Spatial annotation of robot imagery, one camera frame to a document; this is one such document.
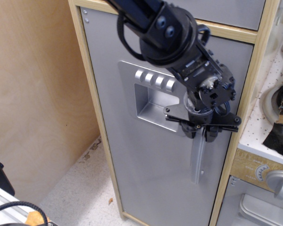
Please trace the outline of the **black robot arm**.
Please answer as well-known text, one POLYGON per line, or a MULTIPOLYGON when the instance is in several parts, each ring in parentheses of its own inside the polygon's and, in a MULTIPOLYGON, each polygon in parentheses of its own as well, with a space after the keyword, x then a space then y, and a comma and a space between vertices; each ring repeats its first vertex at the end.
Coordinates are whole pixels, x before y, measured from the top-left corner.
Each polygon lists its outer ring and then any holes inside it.
POLYGON ((237 132, 241 118, 230 112, 235 100, 231 71, 206 49, 210 29, 185 9, 162 0, 110 0, 118 13, 117 33, 135 58, 167 69, 187 91, 183 103, 164 108, 194 138, 203 128, 207 142, 222 130, 237 132))

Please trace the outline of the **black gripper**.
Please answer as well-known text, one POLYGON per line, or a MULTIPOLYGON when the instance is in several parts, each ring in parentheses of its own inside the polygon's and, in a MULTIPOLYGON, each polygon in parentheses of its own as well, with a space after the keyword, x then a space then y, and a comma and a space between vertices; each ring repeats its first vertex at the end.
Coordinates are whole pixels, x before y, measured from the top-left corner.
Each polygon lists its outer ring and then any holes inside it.
POLYGON ((167 121, 179 123, 184 134, 194 139, 196 132, 200 128, 206 128, 206 142, 212 143, 217 138, 219 132, 224 130, 237 132, 241 124, 241 118, 233 113, 221 116, 215 111, 206 110, 196 112, 192 107, 187 109, 184 104, 170 105, 164 108, 167 121))

